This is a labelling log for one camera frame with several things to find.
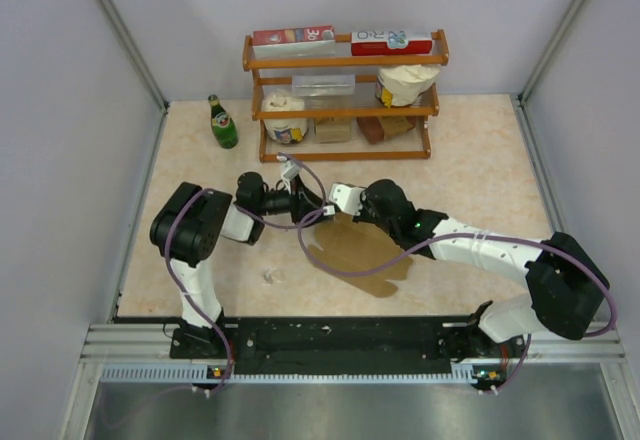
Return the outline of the brown cardboard box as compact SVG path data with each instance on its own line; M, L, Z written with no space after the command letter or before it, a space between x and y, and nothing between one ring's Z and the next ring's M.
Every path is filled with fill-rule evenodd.
M313 236L305 238L305 244L323 264L346 272L372 270L403 252L376 226L354 223L345 215L317 224ZM372 275L338 276L338 279L373 297L387 298L398 290L396 281L408 278L413 264L414 261L407 257Z

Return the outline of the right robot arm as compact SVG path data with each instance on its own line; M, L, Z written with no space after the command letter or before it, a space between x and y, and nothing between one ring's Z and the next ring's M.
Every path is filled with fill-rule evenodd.
M507 278L525 293L481 305L469 318L469 348L487 356L514 337L548 331L568 340L588 336L610 284L570 235L520 239L475 228L434 210L418 209L389 179L366 188L338 185L332 201L356 222L373 224L402 250L476 267Z

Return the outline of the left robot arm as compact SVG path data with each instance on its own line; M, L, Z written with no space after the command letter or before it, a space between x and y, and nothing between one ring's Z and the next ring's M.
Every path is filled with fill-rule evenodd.
M257 172L237 180L236 193L183 182L152 221L149 238L159 250L182 297L182 320L195 329L192 344L205 356L226 347L227 334L217 324L223 308L214 291L210 257L223 237L253 245L264 228L291 231L303 217L324 206L324 185L314 193L301 174L285 173L274 187Z

